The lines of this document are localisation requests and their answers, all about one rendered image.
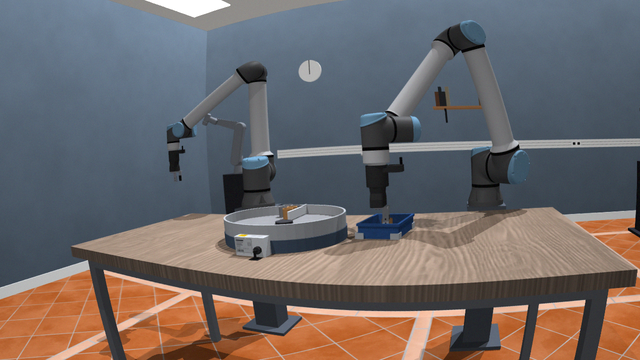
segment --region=white baseboard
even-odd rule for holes
[[[636,211],[612,211],[610,213],[586,213],[586,214],[569,214],[565,215],[569,220],[576,221],[594,221],[594,220],[614,220],[618,218],[636,218]]]
[[[594,220],[614,220],[618,218],[635,218],[636,211],[612,211],[610,213],[586,213],[586,214],[568,214],[565,215],[571,221],[594,221]],[[60,279],[64,279],[68,276],[75,275],[89,270],[89,262],[83,261],[75,265],[67,266],[66,268],[47,272],[46,274],[38,275],[30,279],[16,282],[15,284],[3,286],[0,288],[0,299],[9,297],[15,294],[19,294],[23,291],[27,291],[38,286],[49,284]]]
[[[0,299],[22,293],[23,291],[31,290],[33,288],[37,288],[38,286],[49,284],[50,282],[64,279],[71,275],[79,274],[87,270],[89,270],[89,262],[83,261],[82,263],[67,266],[66,268],[62,269],[53,270],[52,272],[47,272],[46,274],[34,276],[30,279],[3,286],[2,288],[0,288]]]

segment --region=white control box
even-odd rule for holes
[[[236,241],[236,255],[253,257],[253,248],[260,247],[262,250],[257,254],[258,258],[266,258],[271,255],[271,243],[269,235],[238,234],[234,236]]]

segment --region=tiled floor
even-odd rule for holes
[[[577,222],[640,267],[634,219]],[[251,303],[214,297],[222,340],[209,340],[199,293],[106,273],[128,359],[518,359],[526,307],[494,310],[500,350],[449,352],[464,310],[379,313],[289,307],[302,321],[286,336],[242,329]],[[640,360],[640,282],[609,291],[597,360]],[[573,359],[583,302],[541,304],[531,359]],[[0,299],[0,360],[111,359],[89,272]]]

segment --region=blue plastic tray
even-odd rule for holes
[[[382,224],[382,214],[375,214],[356,224],[358,232],[365,239],[389,239],[390,234],[408,233],[412,228],[415,214],[390,214],[393,224]]]

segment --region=robotic arm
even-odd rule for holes
[[[431,50],[400,91],[385,113],[366,114],[360,118],[362,156],[365,164],[369,204],[383,208],[388,214],[386,187],[388,173],[397,165],[389,163],[391,142],[417,141],[420,123],[410,115],[418,106],[444,64],[462,51],[471,78],[483,105],[492,147],[472,150],[472,189],[467,208],[505,208],[500,184],[520,184],[529,173],[529,157],[513,139],[495,74],[484,48],[485,34],[474,21],[460,24],[439,34],[431,43]]]
[[[236,69],[233,75],[207,96],[195,109],[191,110],[180,122],[167,126],[166,142],[169,151],[169,171],[175,181],[182,180],[179,156],[185,150],[180,149],[180,139],[196,135],[196,124],[211,110],[218,106],[242,84],[249,86],[249,119],[251,126],[252,153],[242,159],[244,183],[243,209],[273,206],[270,182],[276,175],[273,153],[269,150],[269,122],[267,116],[267,68],[257,61],[245,63]],[[207,122],[216,123],[224,120]]]

